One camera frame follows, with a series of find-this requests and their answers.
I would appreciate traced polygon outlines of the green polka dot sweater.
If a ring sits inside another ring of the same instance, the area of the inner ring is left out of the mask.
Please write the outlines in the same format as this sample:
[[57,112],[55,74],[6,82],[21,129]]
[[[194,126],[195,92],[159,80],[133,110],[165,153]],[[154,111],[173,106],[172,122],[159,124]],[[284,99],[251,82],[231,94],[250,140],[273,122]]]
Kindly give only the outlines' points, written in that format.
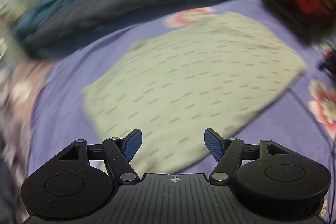
[[173,173],[207,155],[206,128],[232,136],[305,71],[268,28],[227,12],[136,42],[82,94],[101,139],[142,131],[138,174]]

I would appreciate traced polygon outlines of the purple floral bed sheet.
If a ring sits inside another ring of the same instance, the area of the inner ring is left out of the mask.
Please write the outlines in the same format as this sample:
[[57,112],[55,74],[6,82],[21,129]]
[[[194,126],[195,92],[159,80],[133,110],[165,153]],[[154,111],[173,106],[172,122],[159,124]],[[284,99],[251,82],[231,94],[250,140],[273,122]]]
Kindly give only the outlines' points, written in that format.
[[[331,86],[331,79],[317,69],[321,54],[301,44],[267,8],[263,0],[233,0],[214,7],[214,11],[236,12],[264,24],[276,36],[296,50],[308,70],[271,106],[237,132],[239,139],[256,144],[270,139],[328,167],[335,174],[335,145],[323,125],[308,109],[312,99],[309,82],[321,80]],[[29,172],[37,170],[47,160],[76,139],[97,143],[97,133],[83,110],[81,90],[102,76],[125,53],[136,39],[153,38],[168,31],[165,19],[126,27],[97,40],[83,50],[59,61],[48,73],[48,83],[37,100],[33,115],[33,142]],[[148,193],[153,202],[151,211],[137,216],[137,223],[198,223],[201,214],[187,215],[182,205],[184,182],[192,173],[210,174],[215,167],[212,156],[177,172],[177,181],[161,184]]]

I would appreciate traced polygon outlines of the mauve striped floral blanket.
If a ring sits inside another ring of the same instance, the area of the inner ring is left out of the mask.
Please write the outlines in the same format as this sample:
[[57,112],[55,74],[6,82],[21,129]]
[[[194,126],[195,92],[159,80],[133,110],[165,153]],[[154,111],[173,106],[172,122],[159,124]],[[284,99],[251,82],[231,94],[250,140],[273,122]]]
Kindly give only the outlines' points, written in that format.
[[27,178],[35,102],[54,62],[33,60],[1,69],[1,223],[23,223],[20,189]]

